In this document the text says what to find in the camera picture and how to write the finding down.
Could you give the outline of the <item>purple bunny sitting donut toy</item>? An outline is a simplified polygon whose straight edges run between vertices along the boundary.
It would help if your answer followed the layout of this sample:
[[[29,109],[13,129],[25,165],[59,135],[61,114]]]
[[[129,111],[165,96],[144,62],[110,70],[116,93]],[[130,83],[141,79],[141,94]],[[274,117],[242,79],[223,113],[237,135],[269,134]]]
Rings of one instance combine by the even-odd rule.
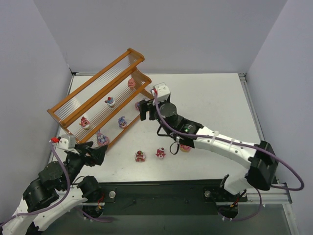
[[[96,132],[97,144],[98,146],[108,145],[110,140],[107,136],[103,135],[100,130]]]

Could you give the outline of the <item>pink bear cupcake toy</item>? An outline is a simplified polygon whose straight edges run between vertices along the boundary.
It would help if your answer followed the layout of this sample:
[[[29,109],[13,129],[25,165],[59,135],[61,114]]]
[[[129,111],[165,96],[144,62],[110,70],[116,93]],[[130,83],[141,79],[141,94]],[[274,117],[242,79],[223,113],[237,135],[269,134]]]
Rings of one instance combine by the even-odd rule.
[[[79,122],[79,125],[82,127],[84,130],[89,130],[90,129],[90,122],[88,121],[87,118],[81,117],[81,120]]]

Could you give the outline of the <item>pink ice cream toy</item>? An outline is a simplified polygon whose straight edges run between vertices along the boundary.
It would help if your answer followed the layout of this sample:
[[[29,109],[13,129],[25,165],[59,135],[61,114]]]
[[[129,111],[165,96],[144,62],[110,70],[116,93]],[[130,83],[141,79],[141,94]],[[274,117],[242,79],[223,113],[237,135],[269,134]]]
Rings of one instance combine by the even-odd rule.
[[[136,88],[136,82],[133,78],[129,79],[128,80],[128,87],[131,89],[131,90],[134,90]]]

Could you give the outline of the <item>small purple bunny toy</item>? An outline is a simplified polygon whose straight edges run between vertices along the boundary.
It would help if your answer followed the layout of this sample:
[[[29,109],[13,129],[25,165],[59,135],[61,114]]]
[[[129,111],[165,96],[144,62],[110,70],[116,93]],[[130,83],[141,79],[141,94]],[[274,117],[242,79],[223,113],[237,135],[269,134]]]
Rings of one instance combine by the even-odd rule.
[[[120,128],[125,129],[127,127],[127,122],[125,120],[125,116],[122,116],[118,119],[118,125]]]

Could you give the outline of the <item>blue cupcake toy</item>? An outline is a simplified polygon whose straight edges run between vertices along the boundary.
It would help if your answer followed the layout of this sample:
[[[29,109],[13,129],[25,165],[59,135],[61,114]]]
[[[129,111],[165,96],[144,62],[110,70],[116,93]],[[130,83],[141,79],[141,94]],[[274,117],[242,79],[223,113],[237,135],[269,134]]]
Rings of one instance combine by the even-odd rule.
[[[106,100],[105,100],[105,103],[110,107],[110,108],[114,108],[115,107],[115,100],[113,97],[108,97]]]

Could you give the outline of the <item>red strawberry cake toy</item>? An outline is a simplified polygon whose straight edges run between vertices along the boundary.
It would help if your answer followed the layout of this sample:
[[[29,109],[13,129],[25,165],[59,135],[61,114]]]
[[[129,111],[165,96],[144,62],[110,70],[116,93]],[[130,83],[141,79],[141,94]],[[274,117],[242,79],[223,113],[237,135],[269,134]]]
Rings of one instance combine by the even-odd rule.
[[[139,150],[139,151],[135,152],[134,159],[136,162],[145,162],[146,155],[143,151]]]

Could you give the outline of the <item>pink bear cake toy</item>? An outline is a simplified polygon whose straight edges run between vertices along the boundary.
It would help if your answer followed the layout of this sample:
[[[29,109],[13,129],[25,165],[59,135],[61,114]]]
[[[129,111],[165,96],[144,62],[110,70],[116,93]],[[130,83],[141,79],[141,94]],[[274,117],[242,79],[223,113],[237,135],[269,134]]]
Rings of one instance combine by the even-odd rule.
[[[163,147],[158,148],[156,151],[156,156],[159,159],[163,159],[166,156],[165,149]]]

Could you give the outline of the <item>strawberry bear donut toy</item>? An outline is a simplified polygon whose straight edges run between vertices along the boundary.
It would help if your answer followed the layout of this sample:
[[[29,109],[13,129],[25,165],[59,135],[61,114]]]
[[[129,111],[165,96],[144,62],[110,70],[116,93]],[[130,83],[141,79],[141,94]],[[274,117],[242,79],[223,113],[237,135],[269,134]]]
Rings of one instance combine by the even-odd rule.
[[[180,150],[183,152],[189,152],[191,150],[191,147],[187,146],[187,145],[180,145]]]

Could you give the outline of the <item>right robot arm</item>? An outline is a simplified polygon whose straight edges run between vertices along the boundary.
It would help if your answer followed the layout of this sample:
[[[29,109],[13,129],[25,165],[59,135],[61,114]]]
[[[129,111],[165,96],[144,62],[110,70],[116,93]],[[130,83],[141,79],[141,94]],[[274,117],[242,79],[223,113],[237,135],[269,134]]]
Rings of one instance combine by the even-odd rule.
[[[207,150],[226,157],[244,170],[236,175],[226,175],[221,188],[235,195],[248,188],[267,191],[274,180],[278,161],[271,145],[266,141],[248,143],[221,135],[200,123],[177,114],[177,108],[169,100],[159,105],[154,100],[142,100],[136,107],[140,119],[157,120],[163,136],[172,138],[176,144],[194,149]]]

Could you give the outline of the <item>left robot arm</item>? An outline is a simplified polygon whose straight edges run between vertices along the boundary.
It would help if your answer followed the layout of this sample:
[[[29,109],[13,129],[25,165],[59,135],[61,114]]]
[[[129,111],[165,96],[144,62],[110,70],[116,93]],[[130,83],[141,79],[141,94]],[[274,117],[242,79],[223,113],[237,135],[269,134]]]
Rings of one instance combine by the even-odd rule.
[[[51,151],[55,148],[66,152],[64,162],[60,157],[50,162],[38,178],[24,191],[20,204],[11,218],[2,222],[2,235],[39,235],[51,223],[72,208],[84,202],[97,202],[101,207],[104,193],[93,176],[85,176],[82,181],[74,181],[84,166],[101,165],[108,146],[93,147],[93,142],[77,144],[65,138],[50,140]]]

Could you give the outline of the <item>orange three-tier acrylic shelf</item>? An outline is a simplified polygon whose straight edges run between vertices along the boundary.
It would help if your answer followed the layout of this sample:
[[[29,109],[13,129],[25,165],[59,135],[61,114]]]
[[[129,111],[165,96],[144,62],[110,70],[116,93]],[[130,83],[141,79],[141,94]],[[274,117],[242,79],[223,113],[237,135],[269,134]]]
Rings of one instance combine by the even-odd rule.
[[[144,56],[138,51],[127,49],[47,112],[66,134],[75,136],[77,143],[92,141],[97,147],[96,132],[100,130],[110,140],[108,148],[112,148],[140,119],[135,104],[152,99],[147,91],[152,81],[137,68],[144,60]],[[134,90],[128,87],[131,78],[136,82]],[[105,103],[109,96],[115,100],[114,108]],[[125,129],[118,125],[118,119],[122,116],[125,116],[127,122]],[[89,130],[84,130],[79,125],[81,117],[90,122]]]

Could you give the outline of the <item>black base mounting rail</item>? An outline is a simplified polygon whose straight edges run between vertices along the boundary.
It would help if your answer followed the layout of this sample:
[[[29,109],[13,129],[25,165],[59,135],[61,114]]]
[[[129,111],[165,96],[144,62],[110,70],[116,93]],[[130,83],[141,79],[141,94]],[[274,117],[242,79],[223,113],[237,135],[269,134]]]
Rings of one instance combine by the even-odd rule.
[[[103,201],[82,206],[93,217],[117,215],[217,215],[225,206],[237,214],[232,203],[246,202],[222,187],[221,179],[100,183]]]

